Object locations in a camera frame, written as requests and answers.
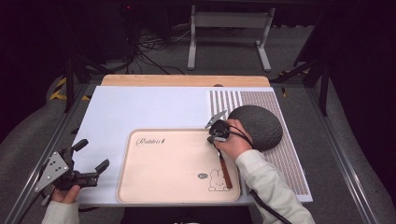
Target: wooden board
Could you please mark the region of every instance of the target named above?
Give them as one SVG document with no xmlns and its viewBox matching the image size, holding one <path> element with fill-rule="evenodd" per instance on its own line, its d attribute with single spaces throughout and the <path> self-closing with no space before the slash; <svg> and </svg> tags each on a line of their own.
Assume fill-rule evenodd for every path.
<svg viewBox="0 0 396 224">
<path fill-rule="evenodd" d="M 191 75 L 107 75 L 102 86 L 270 87 L 267 77 Z"/>
<path fill-rule="evenodd" d="M 240 195 L 236 164 L 223 155 L 227 189 L 206 129 L 145 129 L 131 133 L 118 187 L 122 203 L 233 202 Z"/>
</svg>

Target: aluminum rail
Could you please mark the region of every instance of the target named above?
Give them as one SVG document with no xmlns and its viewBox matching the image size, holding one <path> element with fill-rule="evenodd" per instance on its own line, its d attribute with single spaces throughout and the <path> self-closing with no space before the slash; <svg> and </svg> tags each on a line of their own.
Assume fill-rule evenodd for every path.
<svg viewBox="0 0 396 224">
<path fill-rule="evenodd" d="M 76 92 L 76 99 L 81 99 L 88 88 L 88 84 L 81 84 Z M 30 174 L 19 198 L 15 202 L 12 207 L 8 217 L 6 219 L 5 224 L 8 223 L 18 223 L 22 214 L 26 210 L 30 201 L 32 201 L 33 196 L 35 194 L 35 183 L 38 179 L 38 175 L 40 172 L 41 166 L 45 163 L 45 161 L 50 157 L 51 153 L 58 149 L 60 144 L 61 137 L 64 133 L 64 130 L 69 122 L 69 120 L 73 117 L 76 112 L 80 100 L 76 100 L 72 107 L 70 108 L 68 113 L 64 113 L 61 120 L 59 121 L 58 126 L 56 127 L 49 143 L 47 144 L 44 152 L 41 155 L 41 158 L 38 160 L 33 172 Z"/>
<path fill-rule="evenodd" d="M 329 118 L 324 117 L 321 113 L 321 110 L 318 106 L 317 93 L 313 88 L 306 88 L 306 92 L 308 94 L 309 100 L 311 101 L 312 105 L 316 110 L 316 114 L 318 115 L 318 119 L 321 125 L 323 126 L 326 134 L 329 137 L 330 143 L 332 144 L 332 154 L 337 161 L 340 171 L 346 181 L 346 185 L 353 197 L 353 200 L 355 201 L 355 204 L 358 207 L 363 222 L 367 224 L 379 223 L 377 217 L 375 216 L 374 210 L 372 209 L 367 200 L 367 196 L 364 193 L 361 182 L 359 181 L 359 178 L 356 175 L 355 170 L 353 169 L 352 164 L 349 161 L 349 158 L 347 157 L 347 154 L 337 142 L 337 137 L 334 134 L 335 131 Z"/>
</svg>

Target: black foam disc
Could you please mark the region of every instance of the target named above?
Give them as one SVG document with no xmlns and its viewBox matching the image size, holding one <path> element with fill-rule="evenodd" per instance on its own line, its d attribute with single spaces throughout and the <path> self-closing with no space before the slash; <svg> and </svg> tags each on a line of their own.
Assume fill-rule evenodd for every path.
<svg viewBox="0 0 396 224">
<path fill-rule="evenodd" d="M 283 130 L 279 119 L 269 110 L 257 105 L 242 105 L 231 112 L 228 119 L 239 119 L 250 134 L 254 149 L 266 151 L 282 140 Z"/>
</svg>

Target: wooden tray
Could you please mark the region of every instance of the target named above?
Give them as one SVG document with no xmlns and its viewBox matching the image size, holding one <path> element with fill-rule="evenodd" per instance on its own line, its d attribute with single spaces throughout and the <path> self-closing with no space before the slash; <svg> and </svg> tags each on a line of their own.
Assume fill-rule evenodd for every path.
<svg viewBox="0 0 396 224">
<path fill-rule="evenodd" d="M 130 134 L 118 186 L 122 203 L 232 202 L 240 196 L 235 163 L 223 153 L 233 187 L 227 189 L 219 154 L 205 129 L 145 129 Z"/>
</svg>

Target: white sleeve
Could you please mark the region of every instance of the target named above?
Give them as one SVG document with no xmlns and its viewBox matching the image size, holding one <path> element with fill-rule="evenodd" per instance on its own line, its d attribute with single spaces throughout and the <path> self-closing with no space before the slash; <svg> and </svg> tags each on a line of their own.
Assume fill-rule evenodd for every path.
<svg viewBox="0 0 396 224">
<path fill-rule="evenodd" d="M 78 203 L 49 203 L 42 224 L 78 224 Z"/>
<path fill-rule="evenodd" d="M 282 217 L 293 224 L 315 223 L 309 211 L 301 205 L 286 184 L 283 174 L 272 163 L 266 161 L 262 153 L 251 149 L 239 155 L 235 162 L 247 185 Z M 265 209 L 259 205 L 257 207 L 262 214 L 263 223 L 281 223 Z"/>
</svg>

